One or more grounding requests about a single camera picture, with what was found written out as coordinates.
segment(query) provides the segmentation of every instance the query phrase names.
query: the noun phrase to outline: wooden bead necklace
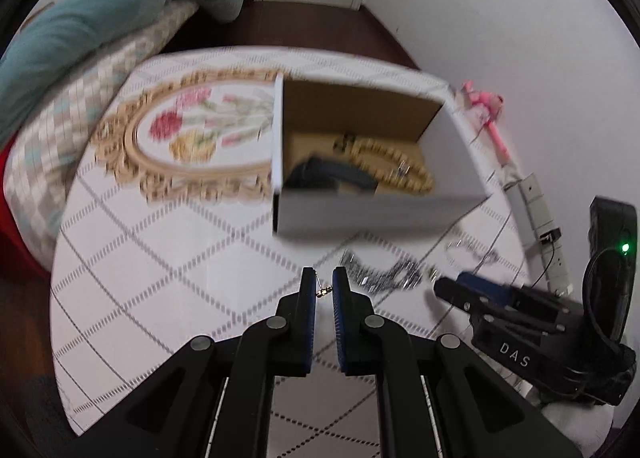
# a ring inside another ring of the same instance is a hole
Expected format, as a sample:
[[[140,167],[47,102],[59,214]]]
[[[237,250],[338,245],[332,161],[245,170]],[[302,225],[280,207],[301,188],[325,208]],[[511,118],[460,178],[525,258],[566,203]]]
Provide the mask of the wooden bead necklace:
[[[372,153],[398,165],[397,169],[376,169],[362,158],[363,153]],[[433,177],[423,165],[412,161],[399,149],[386,146],[375,139],[353,139],[348,148],[351,162],[380,183],[412,194],[426,194],[433,190]]]

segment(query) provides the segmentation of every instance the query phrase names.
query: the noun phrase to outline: pink pen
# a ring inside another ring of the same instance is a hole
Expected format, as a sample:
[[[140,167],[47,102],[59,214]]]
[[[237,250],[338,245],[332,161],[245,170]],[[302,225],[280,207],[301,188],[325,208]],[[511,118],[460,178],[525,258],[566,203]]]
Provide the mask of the pink pen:
[[[498,133],[498,128],[495,126],[498,115],[502,112],[504,99],[501,95],[493,92],[478,92],[474,90],[473,85],[473,81],[465,81],[462,85],[462,90],[468,96],[471,106],[482,106],[484,108],[484,113],[481,115],[482,126],[486,129],[496,151],[502,156],[501,158],[504,158],[504,163],[506,164],[511,160],[511,156],[500,137],[500,133]]]

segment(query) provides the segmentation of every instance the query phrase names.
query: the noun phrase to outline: red flower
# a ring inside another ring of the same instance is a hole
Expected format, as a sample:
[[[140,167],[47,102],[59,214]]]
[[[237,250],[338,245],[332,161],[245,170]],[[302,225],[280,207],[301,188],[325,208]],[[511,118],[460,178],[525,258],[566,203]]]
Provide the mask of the red flower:
[[[182,128],[182,115],[175,110],[159,114],[151,123],[149,136],[156,142],[173,137]]]

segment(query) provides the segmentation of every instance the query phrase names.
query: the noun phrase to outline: screw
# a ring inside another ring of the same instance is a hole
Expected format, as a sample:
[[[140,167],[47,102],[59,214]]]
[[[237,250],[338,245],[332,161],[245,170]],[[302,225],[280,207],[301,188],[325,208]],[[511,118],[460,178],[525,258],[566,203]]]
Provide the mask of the screw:
[[[191,349],[196,352],[202,352],[203,350],[208,350],[211,346],[211,339],[209,339],[206,335],[198,335],[191,339]]]
[[[453,335],[452,333],[446,333],[442,337],[440,337],[440,344],[442,344],[449,350],[454,350],[455,348],[460,346],[460,338],[457,335]]]
[[[385,320],[379,315],[367,315],[364,318],[364,324],[366,324],[369,328],[380,328],[383,324],[385,324]]]
[[[287,326],[287,320],[282,316],[274,315],[273,317],[267,319],[267,326],[273,330],[284,328]]]

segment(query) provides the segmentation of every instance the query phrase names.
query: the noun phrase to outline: white box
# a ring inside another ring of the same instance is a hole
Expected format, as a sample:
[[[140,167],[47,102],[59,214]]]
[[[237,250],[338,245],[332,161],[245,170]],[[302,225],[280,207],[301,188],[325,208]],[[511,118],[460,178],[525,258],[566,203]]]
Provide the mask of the white box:
[[[452,225],[491,194],[453,113],[449,105],[430,99],[279,76],[271,168],[274,232],[438,231]],[[319,128],[318,135],[314,127]],[[405,143],[414,135],[411,142],[433,175],[433,192],[417,196],[389,190],[340,193],[284,188],[287,166],[294,165],[289,159],[298,151],[295,146],[313,145],[315,137],[339,139],[347,131],[369,137],[394,135],[393,139],[399,132]]]

